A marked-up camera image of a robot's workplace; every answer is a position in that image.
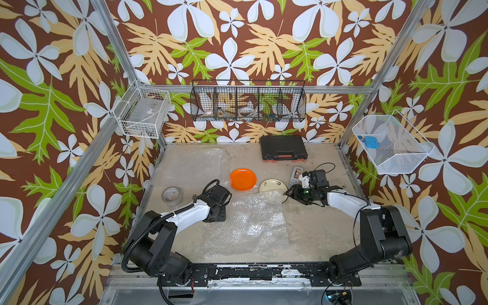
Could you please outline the cream dinner plate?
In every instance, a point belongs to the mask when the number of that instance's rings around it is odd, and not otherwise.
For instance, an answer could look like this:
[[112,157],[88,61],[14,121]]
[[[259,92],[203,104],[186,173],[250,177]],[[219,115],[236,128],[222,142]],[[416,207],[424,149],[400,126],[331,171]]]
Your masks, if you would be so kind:
[[281,195],[284,195],[288,190],[288,187],[284,182],[278,179],[266,179],[259,186],[259,192],[278,191]]

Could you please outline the orange plastic plate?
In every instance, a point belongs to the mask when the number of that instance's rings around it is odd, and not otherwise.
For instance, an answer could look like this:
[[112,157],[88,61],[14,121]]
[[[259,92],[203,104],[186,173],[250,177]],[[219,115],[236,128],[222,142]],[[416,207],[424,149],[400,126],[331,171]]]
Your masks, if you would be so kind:
[[231,187],[237,191],[250,191],[257,183],[257,176],[250,169],[236,169],[230,174]]

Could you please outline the clear bubble wrap sheet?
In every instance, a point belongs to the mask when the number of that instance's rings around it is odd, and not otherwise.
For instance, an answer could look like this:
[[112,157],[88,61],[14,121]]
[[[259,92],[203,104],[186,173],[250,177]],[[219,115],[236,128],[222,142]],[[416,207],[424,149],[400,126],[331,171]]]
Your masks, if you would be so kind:
[[226,220],[203,226],[204,259],[257,254],[289,245],[282,193],[239,195],[226,207]]

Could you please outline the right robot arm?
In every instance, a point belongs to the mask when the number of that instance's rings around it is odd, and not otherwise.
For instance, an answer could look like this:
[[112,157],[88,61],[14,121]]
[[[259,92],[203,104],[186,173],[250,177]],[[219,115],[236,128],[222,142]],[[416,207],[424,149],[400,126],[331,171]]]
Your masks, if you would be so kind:
[[291,185],[285,192],[303,205],[332,207],[353,218],[359,225],[360,239],[353,237],[354,247],[330,258],[329,280],[339,280],[391,259],[412,254],[413,244],[398,208],[371,203],[333,186],[325,170],[304,172],[296,168]]

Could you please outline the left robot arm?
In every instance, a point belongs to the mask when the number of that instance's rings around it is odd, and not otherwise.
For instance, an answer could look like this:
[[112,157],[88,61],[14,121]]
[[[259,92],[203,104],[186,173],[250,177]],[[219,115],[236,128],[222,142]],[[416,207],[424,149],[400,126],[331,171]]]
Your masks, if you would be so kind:
[[211,181],[188,205],[167,213],[146,212],[123,248],[121,268],[125,273],[144,272],[168,278],[179,285],[191,278],[192,263],[172,252],[175,237],[198,222],[224,222],[232,194],[220,181]]

